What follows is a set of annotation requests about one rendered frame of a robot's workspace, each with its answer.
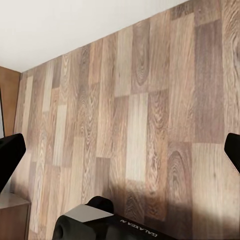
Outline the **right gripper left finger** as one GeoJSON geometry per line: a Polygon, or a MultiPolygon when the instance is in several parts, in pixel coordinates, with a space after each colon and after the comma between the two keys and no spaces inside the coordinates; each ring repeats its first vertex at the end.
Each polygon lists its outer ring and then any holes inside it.
{"type": "Polygon", "coordinates": [[[26,152],[21,133],[0,138],[0,193],[26,152]]]}

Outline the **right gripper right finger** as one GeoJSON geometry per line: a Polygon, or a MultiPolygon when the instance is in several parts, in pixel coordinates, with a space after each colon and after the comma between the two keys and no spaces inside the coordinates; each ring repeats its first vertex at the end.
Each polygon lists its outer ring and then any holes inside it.
{"type": "Polygon", "coordinates": [[[228,133],[224,145],[224,151],[240,173],[240,135],[228,133]]]}

